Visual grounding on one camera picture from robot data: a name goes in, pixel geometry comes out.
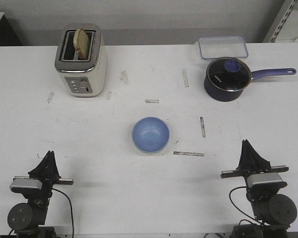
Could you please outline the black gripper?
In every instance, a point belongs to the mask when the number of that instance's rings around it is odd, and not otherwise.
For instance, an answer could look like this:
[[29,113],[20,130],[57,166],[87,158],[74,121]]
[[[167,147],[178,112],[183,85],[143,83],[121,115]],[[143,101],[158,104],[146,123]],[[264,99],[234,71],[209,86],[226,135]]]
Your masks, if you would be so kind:
[[[47,166],[49,163],[49,156],[51,155],[51,177],[53,179],[57,180],[50,180],[50,179],[39,179],[42,178],[45,175],[45,172],[47,170]],[[20,178],[20,179],[37,179],[42,182],[42,189],[39,191],[42,191],[44,187],[53,187],[55,184],[60,185],[73,185],[74,180],[69,178],[61,178],[59,175],[58,167],[55,160],[55,153],[54,151],[48,151],[47,154],[44,156],[44,158],[41,160],[41,162],[38,164],[37,167],[35,167],[33,170],[28,172],[29,177],[23,177],[23,176],[15,176],[13,178]]]
[[266,173],[284,173],[289,170],[288,166],[272,166],[269,161],[262,158],[252,147],[250,142],[245,139],[242,141],[241,154],[236,170],[221,171],[220,177],[234,178],[244,177],[247,178],[253,174],[266,174]]

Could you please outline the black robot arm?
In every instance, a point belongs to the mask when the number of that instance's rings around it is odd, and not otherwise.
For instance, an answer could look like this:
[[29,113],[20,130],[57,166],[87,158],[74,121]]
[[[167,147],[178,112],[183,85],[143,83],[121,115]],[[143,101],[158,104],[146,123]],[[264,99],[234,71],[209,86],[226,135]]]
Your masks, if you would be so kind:
[[9,188],[14,193],[22,194],[27,202],[14,205],[7,216],[7,223],[15,233],[14,237],[56,238],[55,228],[45,226],[52,191],[69,197],[53,186],[73,183],[73,179],[61,178],[59,175],[54,151],[48,151],[27,176],[15,176]]
[[246,225],[233,227],[232,238],[286,238],[287,230],[297,218],[295,203],[279,190],[288,184],[280,177],[287,172],[285,165],[272,166],[262,158],[248,140],[242,141],[238,167],[222,171],[221,178],[243,177],[246,198],[254,216],[247,216]]

